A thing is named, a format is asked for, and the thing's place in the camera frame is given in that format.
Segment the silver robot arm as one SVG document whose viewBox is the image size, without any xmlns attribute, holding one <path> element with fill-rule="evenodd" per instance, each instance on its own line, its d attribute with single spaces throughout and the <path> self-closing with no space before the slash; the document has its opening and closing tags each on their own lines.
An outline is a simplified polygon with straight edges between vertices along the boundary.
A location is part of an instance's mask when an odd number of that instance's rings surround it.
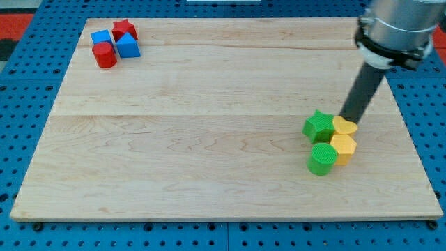
<svg viewBox="0 0 446 251">
<path fill-rule="evenodd" d="M 445 0 L 373 0 L 357 19 L 355 44 L 370 66 L 416 68 L 433 51 Z"/>
</svg>

